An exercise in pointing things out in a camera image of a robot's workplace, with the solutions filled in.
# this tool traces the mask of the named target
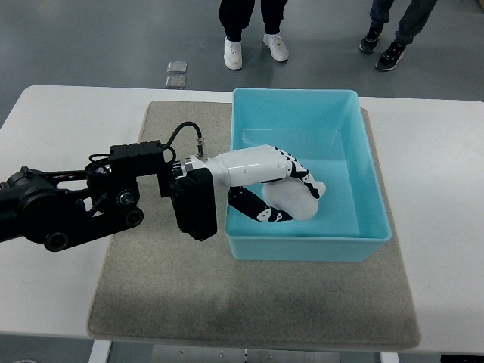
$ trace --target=black sneaker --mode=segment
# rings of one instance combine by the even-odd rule
[[[368,34],[360,42],[360,51],[364,53],[373,53],[377,47],[378,38],[380,38],[382,30],[383,28],[373,28],[370,26]]]
[[[392,70],[403,58],[404,50],[405,47],[403,45],[398,42],[393,42],[382,54],[380,60],[375,64],[375,67],[378,70]]]

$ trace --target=white sneaker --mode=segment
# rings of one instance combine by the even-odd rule
[[[225,39],[224,61],[230,70],[239,70],[242,68],[242,42],[231,42]]]
[[[289,58],[289,51],[279,34],[265,34],[264,44],[271,49],[271,56],[277,62],[285,62]]]

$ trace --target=gray floor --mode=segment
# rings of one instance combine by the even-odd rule
[[[361,96],[484,101],[484,12],[477,0],[440,0],[390,73],[376,71],[374,63],[392,41],[409,0],[394,4],[372,55],[358,50],[369,26],[371,0],[289,1],[281,27],[290,49],[284,64],[274,62],[262,44],[258,3],[243,35],[244,67],[230,71],[223,63],[219,0],[4,0],[0,125],[30,85],[164,88],[170,61],[188,62],[185,89],[339,88]],[[39,363],[88,361],[91,344],[3,336],[0,363],[21,358]],[[148,361],[152,350],[114,344],[110,362],[135,361],[123,360],[129,356]],[[379,361],[362,354],[342,355],[341,360]],[[401,361],[433,363],[439,357],[402,355]]]

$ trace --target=screw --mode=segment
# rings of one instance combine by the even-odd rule
[[[135,197],[129,191],[124,191],[118,195],[119,204],[122,206],[128,206],[129,204],[133,203],[133,200],[135,200]]]

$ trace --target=blue plastic bin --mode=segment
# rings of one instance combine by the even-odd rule
[[[327,187],[304,222],[257,222],[229,206],[236,259],[360,262],[392,237],[354,91],[238,88],[233,100],[232,150],[273,145]],[[262,197],[261,184],[248,188]]]

